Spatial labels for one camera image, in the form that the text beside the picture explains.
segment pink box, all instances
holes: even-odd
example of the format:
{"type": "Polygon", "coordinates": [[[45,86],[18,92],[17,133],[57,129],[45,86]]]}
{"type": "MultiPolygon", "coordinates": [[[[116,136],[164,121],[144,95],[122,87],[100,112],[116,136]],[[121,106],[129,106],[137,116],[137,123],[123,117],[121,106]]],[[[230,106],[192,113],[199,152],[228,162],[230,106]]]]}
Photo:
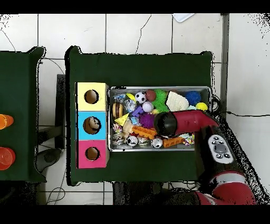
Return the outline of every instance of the pink box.
{"type": "Polygon", "coordinates": [[[109,150],[106,140],[79,140],[79,169],[104,168],[109,160],[109,150]],[[85,152],[88,148],[95,147],[99,151],[97,160],[89,160],[85,152]]]}

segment purple toy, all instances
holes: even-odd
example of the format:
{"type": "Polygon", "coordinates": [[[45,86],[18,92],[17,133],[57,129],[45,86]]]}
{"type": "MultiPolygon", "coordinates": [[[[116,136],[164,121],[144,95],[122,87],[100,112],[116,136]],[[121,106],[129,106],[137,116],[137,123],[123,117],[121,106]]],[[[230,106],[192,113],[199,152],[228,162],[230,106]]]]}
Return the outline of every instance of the purple toy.
{"type": "Polygon", "coordinates": [[[140,124],[144,128],[153,128],[154,127],[154,114],[142,114],[140,116],[140,124]]]}
{"type": "Polygon", "coordinates": [[[141,106],[138,106],[138,107],[136,108],[136,110],[134,110],[134,112],[132,113],[132,116],[133,116],[133,117],[139,117],[140,114],[142,114],[142,113],[144,113],[142,107],[141,107],[141,106]]]}

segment orange cup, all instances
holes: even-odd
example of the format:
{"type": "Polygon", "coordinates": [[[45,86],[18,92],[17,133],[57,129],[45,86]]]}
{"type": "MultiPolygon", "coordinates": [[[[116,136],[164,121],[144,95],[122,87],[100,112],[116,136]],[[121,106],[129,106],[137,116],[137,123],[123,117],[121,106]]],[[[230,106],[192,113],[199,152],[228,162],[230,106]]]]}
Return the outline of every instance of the orange cup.
{"type": "Polygon", "coordinates": [[[0,147],[0,170],[8,169],[15,161],[15,153],[10,148],[0,147]]]}
{"type": "Polygon", "coordinates": [[[0,130],[13,124],[14,119],[10,115],[0,114],[0,130]]]}

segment shape sorter box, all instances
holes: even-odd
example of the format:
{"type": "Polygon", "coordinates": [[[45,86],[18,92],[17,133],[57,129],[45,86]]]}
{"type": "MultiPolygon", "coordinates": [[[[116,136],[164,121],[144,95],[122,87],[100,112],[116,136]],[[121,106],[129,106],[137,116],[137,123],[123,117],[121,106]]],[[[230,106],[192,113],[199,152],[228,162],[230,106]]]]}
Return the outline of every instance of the shape sorter box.
{"type": "Polygon", "coordinates": [[[105,83],[76,83],[76,127],[77,168],[106,167],[110,151],[107,145],[107,90],[105,83]],[[89,158],[89,150],[95,150],[97,157],[89,158]]]}

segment circular hole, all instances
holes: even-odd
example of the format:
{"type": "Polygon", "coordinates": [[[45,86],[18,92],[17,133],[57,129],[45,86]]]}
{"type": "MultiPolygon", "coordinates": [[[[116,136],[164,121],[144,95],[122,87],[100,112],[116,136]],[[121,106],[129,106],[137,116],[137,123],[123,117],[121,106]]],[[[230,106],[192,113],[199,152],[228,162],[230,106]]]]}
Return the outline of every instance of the circular hole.
{"type": "Polygon", "coordinates": [[[90,147],[85,151],[85,156],[88,160],[95,161],[99,158],[100,153],[96,147],[90,147]]]}
{"type": "Polygon", "coordinates": [[[94,135],[99,132],[100,128],[100,121],[96,117],[88,117],[83,122],[83,129],[90,135],[94,135]]]}
{"type": "Polygon", "coordinates": [[[84,94],[84,100],[88,104],[95,104],[99,100],[99,94],[97,91],[91,89],[84,94]]]}

